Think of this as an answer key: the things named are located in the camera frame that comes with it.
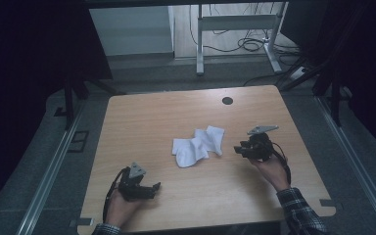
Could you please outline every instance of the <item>desk leg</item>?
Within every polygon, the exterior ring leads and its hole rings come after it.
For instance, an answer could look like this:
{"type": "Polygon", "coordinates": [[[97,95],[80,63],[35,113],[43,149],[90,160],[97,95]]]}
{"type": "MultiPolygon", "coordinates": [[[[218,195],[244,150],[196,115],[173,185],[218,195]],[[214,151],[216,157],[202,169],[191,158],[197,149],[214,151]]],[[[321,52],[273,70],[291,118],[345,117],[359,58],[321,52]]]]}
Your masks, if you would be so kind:
{"type": "Polygon", "coordinates": [[[271,63],[271,66],[273,67],[274,73],[282,72],[279,62],[277,62],[277,59],[274,55],[273,45],[274,45],[274,41],[276,40],[277,33],[279,32],[279,27],[280,27],[280,23],[282,22],[283,12],[285,11],[285,6],[286,6],[286,2],[283,2],[282,6],[280,7],[279,12],[277,12],[276,14],[276,22],[274,23],[274,28],[271,31],[270,39],[268,43],[264,43],[264,50],[267,54],[268,60],[271,63]]]}
{"type": "Polygon", "coordinates": [[[198,5],[197,75],[204,75],[203,5],[198,5]]]}

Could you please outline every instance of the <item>wooden table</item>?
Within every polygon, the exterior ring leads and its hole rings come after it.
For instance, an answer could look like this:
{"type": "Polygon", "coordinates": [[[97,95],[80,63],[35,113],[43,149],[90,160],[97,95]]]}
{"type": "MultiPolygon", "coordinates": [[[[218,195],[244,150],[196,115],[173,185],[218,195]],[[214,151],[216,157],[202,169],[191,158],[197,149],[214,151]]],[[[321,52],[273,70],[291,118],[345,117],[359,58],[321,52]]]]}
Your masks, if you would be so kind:
{"type": "Polygon", "coordinates": [[[268,135],[289,159],[292,186],[319,215],[333,215],[335,208],[320,205],[319,200],[330,196],[276,87],[178,91],[111,98],[81,212],[94,223],[79,226],[79,234],[91,234],[102,222],[106,193],[118,172],[132,162],[147,170],[142,186],[162,185],[124,231],[283,219],[274,189],[233,149],[248,139],[248,130],[273,124],[279,129],[268,135]],[[224,97],[231,97],[233,104],[224,105],[224,97]],[[225,129],[222,156],[209,152],[209,159],[178,167],[172,140],[192,138],[195,128],[208,125],[225,129]]]}

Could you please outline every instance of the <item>person's right hand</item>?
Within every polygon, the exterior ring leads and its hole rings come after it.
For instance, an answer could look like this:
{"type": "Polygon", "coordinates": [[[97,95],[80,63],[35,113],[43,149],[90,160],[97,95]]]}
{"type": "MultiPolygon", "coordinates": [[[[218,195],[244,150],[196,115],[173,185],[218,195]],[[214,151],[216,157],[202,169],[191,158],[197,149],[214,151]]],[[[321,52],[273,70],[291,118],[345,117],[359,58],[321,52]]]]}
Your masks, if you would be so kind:
{"type": "Polygon", "coordinates": [[[272,155],[266,162],[251,159],[249,161],[260,170],[263,177],[274,187],[276,192],[291,188],[286,171],[276,156],[272,155]]]}

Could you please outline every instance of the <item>white metal frame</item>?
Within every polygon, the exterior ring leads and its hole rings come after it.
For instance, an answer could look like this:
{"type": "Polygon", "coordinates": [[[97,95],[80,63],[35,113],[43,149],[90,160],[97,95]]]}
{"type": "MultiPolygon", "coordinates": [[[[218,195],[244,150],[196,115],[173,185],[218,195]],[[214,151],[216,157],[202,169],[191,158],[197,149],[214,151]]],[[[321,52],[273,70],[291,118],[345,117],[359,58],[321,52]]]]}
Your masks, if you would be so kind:
{"type": "Polygon", "coordinates": [[[286,2],[276,15],[210,16],[203,17],[202,5],[198,6],[197,75],[204,74],[203,31],[272,29],[270,38],[264,42],[264,51],[275,73],[282,71],[273,52],[273,44],[283,18],[286,2]]]}

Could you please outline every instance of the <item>crumpled white cloth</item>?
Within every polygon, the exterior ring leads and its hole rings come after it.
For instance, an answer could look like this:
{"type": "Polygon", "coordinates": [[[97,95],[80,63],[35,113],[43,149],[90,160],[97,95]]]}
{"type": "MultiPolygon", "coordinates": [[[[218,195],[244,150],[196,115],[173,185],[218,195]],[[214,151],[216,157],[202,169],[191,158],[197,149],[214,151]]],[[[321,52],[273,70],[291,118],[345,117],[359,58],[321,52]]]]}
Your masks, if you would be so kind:
{"type": "Polygon", "coordinates": [[[208,151],[222,155],[221,143],[224,129],[208,126],[207,130],[196,129],[192,139],[173,139],[172,154],[179,167],[194,165],[198,160],[207,159],[208,151]]]}

